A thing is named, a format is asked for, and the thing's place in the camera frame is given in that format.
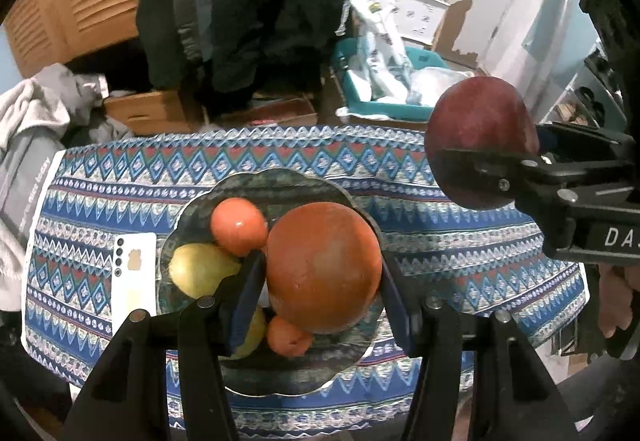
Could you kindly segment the person right hand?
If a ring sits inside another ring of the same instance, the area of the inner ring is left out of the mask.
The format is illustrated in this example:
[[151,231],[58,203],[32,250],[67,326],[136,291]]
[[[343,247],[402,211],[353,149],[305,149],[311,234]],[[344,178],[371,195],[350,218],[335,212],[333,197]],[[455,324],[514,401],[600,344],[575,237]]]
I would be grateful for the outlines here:
[[632,321],[632,294],[639,290],[639,268],[599,265],[598,324],[605,338],[617,329],[626,331]]

